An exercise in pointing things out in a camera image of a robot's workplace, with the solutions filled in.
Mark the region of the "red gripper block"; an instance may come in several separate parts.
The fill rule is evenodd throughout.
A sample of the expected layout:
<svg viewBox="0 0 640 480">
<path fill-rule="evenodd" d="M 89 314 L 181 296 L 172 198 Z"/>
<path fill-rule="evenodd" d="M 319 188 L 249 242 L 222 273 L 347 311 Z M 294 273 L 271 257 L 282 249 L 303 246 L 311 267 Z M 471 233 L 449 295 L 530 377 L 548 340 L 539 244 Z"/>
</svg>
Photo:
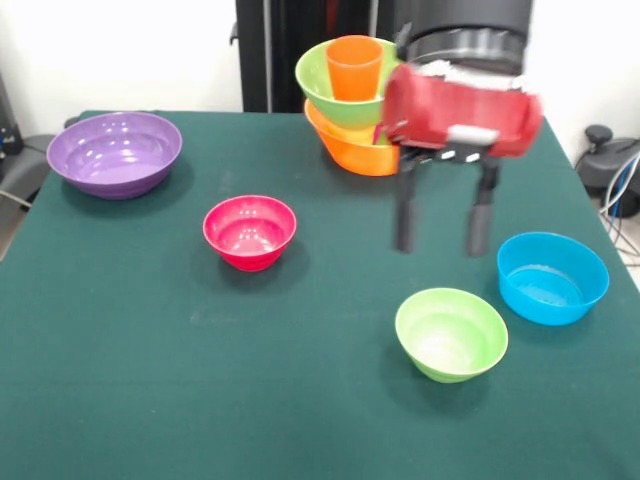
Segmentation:
<svg viewBox="0 0 640 480">
<path fill-rule="evenodd" d="M 537 96 L 521 90 L 479 88 L 453 73 L 447 64 L 425 75 L 402 63 L 384 91 L 381 128 L 393 144 L 442 150 L 450 143 L 479 146 L 492 157 L 479 160 L 481 174 L 469 212 L 466 250 L 481 257 L 489 249 L 494 190 L 501 160 L 520 157 L 542 126 Z M 409 253 L 413 241 L 416 149 L 401 149 L 398 161 L 395 248 Z"/>
</svg>

